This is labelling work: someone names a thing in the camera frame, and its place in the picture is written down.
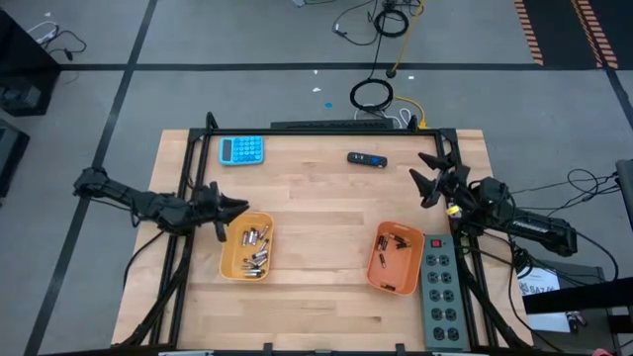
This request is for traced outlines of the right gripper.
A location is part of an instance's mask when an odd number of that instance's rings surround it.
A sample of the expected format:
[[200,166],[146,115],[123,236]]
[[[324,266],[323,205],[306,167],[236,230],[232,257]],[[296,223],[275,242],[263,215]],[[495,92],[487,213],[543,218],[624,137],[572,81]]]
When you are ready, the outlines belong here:
[[417,155],[430,169],[439,170],[437,178],[433,180],[427,179],[414,169],[408,171],[422,196],[421,206],[423,208],[431,208],[436,205],[440,195],[452,200],[457,206],[467,211],[474,211],[478,208],[478,202],[468,188],[466,181],[470,173],[468,166],[458,163],[451,156],[433,156],[423,152],[419,152]]

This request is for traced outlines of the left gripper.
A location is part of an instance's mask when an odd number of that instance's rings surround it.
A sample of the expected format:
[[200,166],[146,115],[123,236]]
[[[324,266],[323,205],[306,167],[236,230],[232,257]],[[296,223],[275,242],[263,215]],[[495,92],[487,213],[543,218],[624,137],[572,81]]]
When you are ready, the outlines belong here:
[[219,242],[226,242],[226,225],[247,211],[246,200],[221,194],[216,181],[194,189],[191,203],[197,225],[212,223]]

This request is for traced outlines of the yellow plastic bin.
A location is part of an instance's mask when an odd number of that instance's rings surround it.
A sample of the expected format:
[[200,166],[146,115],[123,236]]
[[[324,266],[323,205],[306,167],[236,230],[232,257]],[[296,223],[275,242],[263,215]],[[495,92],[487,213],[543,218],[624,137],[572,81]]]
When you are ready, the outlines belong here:
[[[247,243],[246,246],[242,246],[242,235],[245,231],[250,231],[252,228],[255,230],[259,230],[260,234],[262,229],[266,225],[271,225],[271,230],[268,232],[267,237],[265,239],[259,239],[256,245],[251,245]],[[239,216],[236,220],[234,220],[227,228],[226,231],[226,242],[223,246],[222,258],[220,264],[220,271],[223,277],[234,280],[234,281],[260,281],[263,280],[269,273],[272,262],[272,247],[273,247],[273,236],[274,232],[274,221],[272,217],[265,213],[259,212],[247,212]],[[252,254],[260,251],[260,247],[263,242],[269,239],[268,246],[266,247],[266,251],[268,251],[267,262],[261,266],[257,267],[257,269],[253,270],[264,270],[265,272],[261,276],[257,277],[249,277],[245,276],[245,272],[248,270],[242,270],[242,265],[248,265],[244,262],[244,259],[249,260],[258,260],[252,259]]]

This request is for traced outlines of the orange plastic bin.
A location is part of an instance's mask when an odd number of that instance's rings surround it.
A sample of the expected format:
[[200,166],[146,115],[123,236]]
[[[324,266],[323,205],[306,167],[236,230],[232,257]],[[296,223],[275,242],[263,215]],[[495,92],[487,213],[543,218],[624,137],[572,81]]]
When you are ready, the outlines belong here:
[[[391,234],[402,237],[411,244],[411,247],[397,249],[398,243],[390,238]],[[380,235],[388,239],[387,250],[377,250]],[[392,294],[400,296],[412,294],[417,288],[424,243],[424,234],[413,227],[397,222],[381,222],[377,227],[366,269],[367,282],[375,288]],[[385,256],[386,269],[382,268],[380,253]],[[384,284],[395,286],[396,289],[394,291],[383,289],[381,286]]]

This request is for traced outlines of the blue calculator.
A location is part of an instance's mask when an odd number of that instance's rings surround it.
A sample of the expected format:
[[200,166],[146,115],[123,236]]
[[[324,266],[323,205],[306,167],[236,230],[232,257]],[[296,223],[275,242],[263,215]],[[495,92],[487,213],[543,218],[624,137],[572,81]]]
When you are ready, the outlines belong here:
[[262,136],[223,137],[219,149],[219,161],[222,165],[255,165],[264,161]]

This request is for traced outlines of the black remote control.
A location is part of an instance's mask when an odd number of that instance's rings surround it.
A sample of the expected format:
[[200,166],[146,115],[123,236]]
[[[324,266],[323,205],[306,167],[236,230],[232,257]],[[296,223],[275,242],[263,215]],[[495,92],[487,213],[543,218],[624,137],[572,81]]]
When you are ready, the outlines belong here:
[[349,152],[347,154],[347,161],[352,164],[377,168],[385,168],[388,165],[388,159],[385,156],[360,152]]

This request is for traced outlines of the long black bar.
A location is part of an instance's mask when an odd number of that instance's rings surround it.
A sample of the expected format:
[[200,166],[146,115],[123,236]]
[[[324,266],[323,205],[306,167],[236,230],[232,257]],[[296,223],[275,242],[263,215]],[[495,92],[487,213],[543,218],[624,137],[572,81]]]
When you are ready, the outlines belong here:
[[273,122],[274,130],[392,130],[394,124],[384,119]]

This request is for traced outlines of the grey power strip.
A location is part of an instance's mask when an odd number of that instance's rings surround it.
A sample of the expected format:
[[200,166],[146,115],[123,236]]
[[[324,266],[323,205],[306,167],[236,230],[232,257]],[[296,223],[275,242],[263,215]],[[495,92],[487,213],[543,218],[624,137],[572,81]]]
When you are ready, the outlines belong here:
[[468,331],[450,235],[425,238],[419,286],[426,348],[465,351],[469,344]]

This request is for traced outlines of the white paper sign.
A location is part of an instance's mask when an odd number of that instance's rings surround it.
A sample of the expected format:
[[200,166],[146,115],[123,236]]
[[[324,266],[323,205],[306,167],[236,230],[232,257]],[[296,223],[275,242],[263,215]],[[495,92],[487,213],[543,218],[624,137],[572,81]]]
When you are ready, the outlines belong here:
[[525,269],[518,276],[518,282],[523,297],[560,289],[558,275],[543,268]]

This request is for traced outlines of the black beam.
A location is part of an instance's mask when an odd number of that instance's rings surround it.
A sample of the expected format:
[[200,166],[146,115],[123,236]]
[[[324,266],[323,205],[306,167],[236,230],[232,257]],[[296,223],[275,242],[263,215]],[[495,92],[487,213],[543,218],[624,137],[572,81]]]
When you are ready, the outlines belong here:
[[528,314],[633,307],[633,277],[534,294],[523,304]]

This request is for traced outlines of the dark equipment box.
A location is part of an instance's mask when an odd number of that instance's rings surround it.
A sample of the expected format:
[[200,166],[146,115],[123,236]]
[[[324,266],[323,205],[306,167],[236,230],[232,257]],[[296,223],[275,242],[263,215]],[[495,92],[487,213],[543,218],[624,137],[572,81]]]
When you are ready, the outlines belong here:
[[8,194],[29,141],[30,137],[26,133],[0,119],[0,200]]

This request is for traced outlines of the black cabinet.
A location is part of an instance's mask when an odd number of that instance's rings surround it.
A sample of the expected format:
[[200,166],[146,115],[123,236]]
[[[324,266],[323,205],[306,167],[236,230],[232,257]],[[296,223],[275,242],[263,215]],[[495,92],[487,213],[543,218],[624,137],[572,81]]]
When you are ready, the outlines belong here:
[[13,117],[43,116],[60,65],[0,8],[0,109]]

